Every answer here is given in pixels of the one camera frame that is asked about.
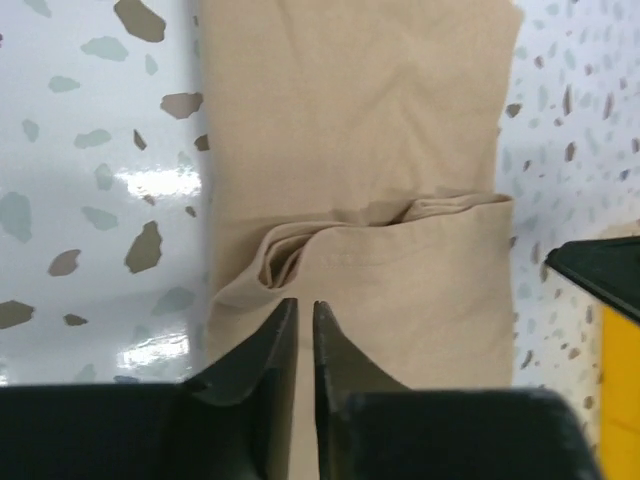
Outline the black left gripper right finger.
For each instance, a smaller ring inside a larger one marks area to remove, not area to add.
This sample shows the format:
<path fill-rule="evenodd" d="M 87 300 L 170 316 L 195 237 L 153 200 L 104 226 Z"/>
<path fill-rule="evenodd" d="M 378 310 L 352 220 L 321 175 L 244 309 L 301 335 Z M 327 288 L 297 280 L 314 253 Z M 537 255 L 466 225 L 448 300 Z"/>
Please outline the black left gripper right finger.
<path fill-rule="evenodd" d="M 323 479 L 598 480 L 576 415 L 541 388 L 411 390 L 313 308 Z"/>

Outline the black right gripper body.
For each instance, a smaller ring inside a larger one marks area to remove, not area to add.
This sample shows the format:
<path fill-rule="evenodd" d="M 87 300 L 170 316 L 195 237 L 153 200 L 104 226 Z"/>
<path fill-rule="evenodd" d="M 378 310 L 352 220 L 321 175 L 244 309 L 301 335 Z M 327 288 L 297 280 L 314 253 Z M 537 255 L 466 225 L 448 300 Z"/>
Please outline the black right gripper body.
<path fill-rule="evenodd" d="M 639 319 L 639 237 L 570 241 L 545 265 L 629 320 Z"/>

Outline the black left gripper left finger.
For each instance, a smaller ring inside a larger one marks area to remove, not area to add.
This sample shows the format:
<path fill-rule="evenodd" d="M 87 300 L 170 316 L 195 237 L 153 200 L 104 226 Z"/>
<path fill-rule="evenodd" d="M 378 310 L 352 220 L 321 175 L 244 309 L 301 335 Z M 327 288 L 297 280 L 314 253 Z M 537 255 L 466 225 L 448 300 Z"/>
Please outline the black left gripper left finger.
<path fill-rule="evenodd" d="M 181 383 L 6 386 L 5 479 L 284 479 L 298 305 Z"/>

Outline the beige t-shirt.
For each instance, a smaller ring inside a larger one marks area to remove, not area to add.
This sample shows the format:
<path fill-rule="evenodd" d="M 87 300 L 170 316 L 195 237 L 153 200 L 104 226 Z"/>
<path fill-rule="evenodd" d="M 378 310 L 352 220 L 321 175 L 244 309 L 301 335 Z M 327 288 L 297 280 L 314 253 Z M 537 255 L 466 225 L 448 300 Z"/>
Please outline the beige t-shirt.
<path fill-rule="evenodd" d="M 204 1 L 219 358 L 299 305 L 287 475 L 318 477 L 312 310 L 400 383 L 507 387 L 513 203 L 495 190 L 510 1 Z"/>

